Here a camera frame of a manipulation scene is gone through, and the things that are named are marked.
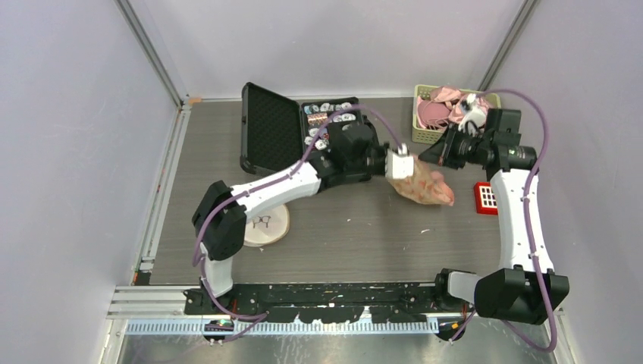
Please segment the floral mesh laundry bag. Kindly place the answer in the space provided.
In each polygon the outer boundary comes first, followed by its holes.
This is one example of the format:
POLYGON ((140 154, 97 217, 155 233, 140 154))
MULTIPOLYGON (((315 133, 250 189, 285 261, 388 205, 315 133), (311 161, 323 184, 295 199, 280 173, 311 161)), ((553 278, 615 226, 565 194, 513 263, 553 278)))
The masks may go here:
POLYGON ((387 182, 400 196, 421 205, 452 206, 455 203, 454 192, 444 181, 443 174, 417 158, 412 176, 387 179, 387 182))

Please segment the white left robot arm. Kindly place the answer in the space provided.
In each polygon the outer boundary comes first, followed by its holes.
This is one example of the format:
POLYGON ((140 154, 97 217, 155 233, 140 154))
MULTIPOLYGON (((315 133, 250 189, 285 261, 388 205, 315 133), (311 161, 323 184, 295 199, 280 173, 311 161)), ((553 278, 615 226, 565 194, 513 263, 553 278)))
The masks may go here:
POLYGON ((202 269, 203 303, 213 313, 231 308, 232 262, 243 247, 247 223, 296 199, 384 174, 390 145, 378 143, 371 123, 330 127, 328 133, 326 150, 313 149, 284 170, 251 183, 229 187, 219 180, 205 192, 192 217, 193 265, 202 269))

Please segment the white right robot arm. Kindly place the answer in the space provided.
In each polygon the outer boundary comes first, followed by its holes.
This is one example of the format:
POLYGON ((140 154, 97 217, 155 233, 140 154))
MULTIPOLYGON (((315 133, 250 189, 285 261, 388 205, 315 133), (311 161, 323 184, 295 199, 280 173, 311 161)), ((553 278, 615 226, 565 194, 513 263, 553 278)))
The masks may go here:
POLYGON ((481 165, 495 196, 500 226, 499 269, 484 277, 455 269, 436 276, 433 301, 443 311, 461 302, 481 317, 541 325, 569 294, 569 279, 555 272, 538 210, 538 156, 523 146, 518 110, 493 108, 483 131, 450 124, 419 158, 459 169, 481 165))

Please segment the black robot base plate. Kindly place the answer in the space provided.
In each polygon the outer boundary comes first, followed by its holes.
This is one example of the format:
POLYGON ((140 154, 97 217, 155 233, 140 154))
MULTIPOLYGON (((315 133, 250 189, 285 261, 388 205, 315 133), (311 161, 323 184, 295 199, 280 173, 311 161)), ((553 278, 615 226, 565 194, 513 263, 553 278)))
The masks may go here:
POLYGON ((354 323, 364 314, 378 324, 414 323, 449 312, 463 320, 473 309, 432 282, 235 284, 216 299, 200 285, 183 294, 187 315, 224 314, 249 323, 354 323))

